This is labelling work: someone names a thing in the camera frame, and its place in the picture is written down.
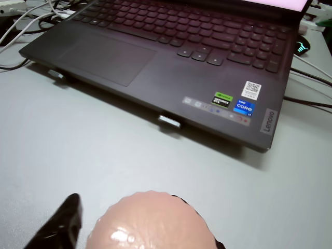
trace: computer mouse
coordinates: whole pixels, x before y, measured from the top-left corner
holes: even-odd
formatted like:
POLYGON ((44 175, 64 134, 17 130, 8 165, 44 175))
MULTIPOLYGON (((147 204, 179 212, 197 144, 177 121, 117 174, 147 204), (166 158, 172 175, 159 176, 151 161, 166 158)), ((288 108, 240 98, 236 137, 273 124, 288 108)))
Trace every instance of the computer mouse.
POLYGON ((308 42, 307 39, 305 39, 303 36, 298 35, 297 36, 297 41, 296 41, 296 46, 295 46, 295 52, 297 56, 301 56, 308 52, 310 50, 311 46, 310 43, 308 42))

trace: desk surface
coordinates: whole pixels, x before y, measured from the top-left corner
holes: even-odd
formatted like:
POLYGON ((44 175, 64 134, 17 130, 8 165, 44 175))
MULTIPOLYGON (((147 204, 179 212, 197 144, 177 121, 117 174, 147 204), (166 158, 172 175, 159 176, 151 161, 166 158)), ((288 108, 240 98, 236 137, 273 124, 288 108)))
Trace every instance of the desk surface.
MULTIPOLYGON (((331 74, 321 33, 307 38, 305 59, 331 74)), ((22 61, 24 45, 0 63, 22 61)), ((293 67, 322 76, 297 59, 293 67)), ((77 192, 83 249, 110 205, 151 189, 193 205, 227 249, 331 247, 332 115, 284 102, 272 149, 259 154, 194 128, 160 130, 156 114, 81 84, 64 88, 46 72, 0 73, 0 248, 23 248, 77 192)), ((332 88, 294 75, 286 94, 332 102, 332 88)))

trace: pink object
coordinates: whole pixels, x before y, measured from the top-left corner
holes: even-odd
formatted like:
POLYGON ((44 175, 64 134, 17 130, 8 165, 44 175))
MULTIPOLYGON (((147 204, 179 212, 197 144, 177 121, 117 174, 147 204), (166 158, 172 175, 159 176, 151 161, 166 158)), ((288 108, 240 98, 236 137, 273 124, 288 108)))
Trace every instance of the pink object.
POLYGON ((307 0, 244 0, 247 2, 266 4, 284 9, 301 12, 307 3, 307 0))

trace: laptop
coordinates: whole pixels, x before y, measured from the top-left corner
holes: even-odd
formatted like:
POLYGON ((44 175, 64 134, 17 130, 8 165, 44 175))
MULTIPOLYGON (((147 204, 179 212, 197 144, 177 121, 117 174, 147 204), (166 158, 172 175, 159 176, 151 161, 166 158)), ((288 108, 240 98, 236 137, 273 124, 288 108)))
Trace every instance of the laptop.
POLYGON ((263 153, 310 2, 94 0, 20 53, 263 153))

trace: white cable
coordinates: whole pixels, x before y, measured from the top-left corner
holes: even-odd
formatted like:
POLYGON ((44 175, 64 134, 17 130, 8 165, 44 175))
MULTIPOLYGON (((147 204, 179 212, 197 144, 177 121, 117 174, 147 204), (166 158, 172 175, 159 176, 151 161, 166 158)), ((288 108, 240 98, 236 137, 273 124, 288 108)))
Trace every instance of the white cable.
POLYGON ((49 5, 50 5, 50 7, 51 7, 53 13, 56 14, 57 16, 59 16, 59 17, 62 18, 61 13, 57 12, 57 11, 54 9, 54 7, 53 7, 53 5, 52 5, 52 1, 51 1, 51 0, 48 0, 48 3, 49 3, 49 5))
POLYGON ((35 9, 38 9, 38 8, 40 8, 40 7, 43 7, 43 6, 45 6, 45 5, 47 5, 47 4, 49 4, 48 2, 47 3, 44 3, 44 4, 41 4, 41 5, 39 5, 39 6, 37 6, 37 7, 34 7, 34 8, 32 8, 32 9, 30 9, 30 10, 28 10, 25 14, 23 14, 10 28, 9 28, 9 30, 7 30, 7 32, 3 35, 3 37, 1 37, 1 39, 0 39, 0 43, 2 43, 3 41, 4 41, 4 39, 6 38, 6 36, 10 33, 10 31, 16 26, 16 24, 19 22, 19 21, 21 21, 26 15, 28 15, 31 11, 34 11, 35 9))
POLYGON ((2 53, 3 51, 5 51, 7 48, 9 48, 14 42, 16 42, 16 40, 18 38, 20 38, 21 35, 24 34, 25 31, 27 31, 27 29, 36 21, 38 21, 39 19, 42 19, 44 17, 48 17, 48 16, 51 16, 53 15, 53 13, 47 13, 47 14, 44 14, 40 17, 37 17, 36 19, 32 20, 13 40, 11 40, 5 47, 3 47, 1 50, 0 50, 0 53, 2 53))
POLYGON ((317 69, 318 71, 320 71, 322 74, 325 74, 327 77, 329 77, 330 79, 332 79, 332 76, 329 75, 327 72, 321 70, 319 67, 315 66, 314 64, 311 64, 310 62, 302 59, 300 56, 297 56, 296 54, 294 55, 294 57, 298 58, 300 61, 303 61, 305 64, 308 64, 309 66, 312 66, 314 69, 317 69))

